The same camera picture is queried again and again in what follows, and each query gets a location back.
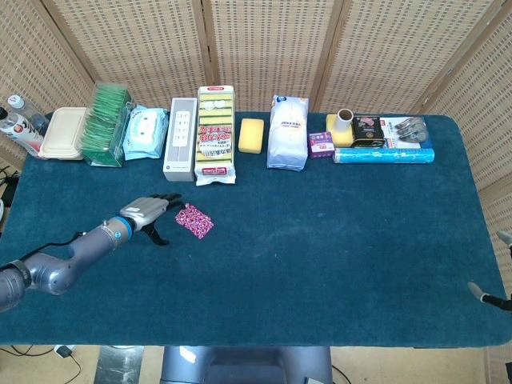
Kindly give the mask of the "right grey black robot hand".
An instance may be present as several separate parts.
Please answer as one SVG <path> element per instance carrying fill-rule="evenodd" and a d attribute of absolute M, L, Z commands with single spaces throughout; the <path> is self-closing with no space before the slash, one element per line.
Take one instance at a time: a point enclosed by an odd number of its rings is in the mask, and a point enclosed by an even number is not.
<path fill-rule="evenodd" d="M 512 240 L 511 234 L 505 232 L 504 230 L 500 230 L 497 232 L 497 236 L 506 244 L 507 248 L 511 250 Z M 511 299 L 503 299 L 493 296 L 491 294 L 485 293 L 476 283 L 469 282 L 467 284 L 470 292 L 473 296 L 476 297 L 482 303 L 486 303 L 488 305 L 499 308 L 505 312 L 511 312 Z"/>

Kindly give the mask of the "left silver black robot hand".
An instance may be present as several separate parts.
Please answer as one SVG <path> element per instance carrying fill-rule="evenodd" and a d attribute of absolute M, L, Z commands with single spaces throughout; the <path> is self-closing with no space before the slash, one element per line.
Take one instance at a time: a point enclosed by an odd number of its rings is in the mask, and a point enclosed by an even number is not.
<path fill-rule="evenodd" d="M 168 210 L 182 210 L 185 203 L 180 194 L 152 194 L 141 197 L 124 206 L 119 216 L 128 221 L 133 232 L 142 231 L 157 246 L 167 246 L 169 240 L 162 239 L 155 228 L 157 219 Z"/>

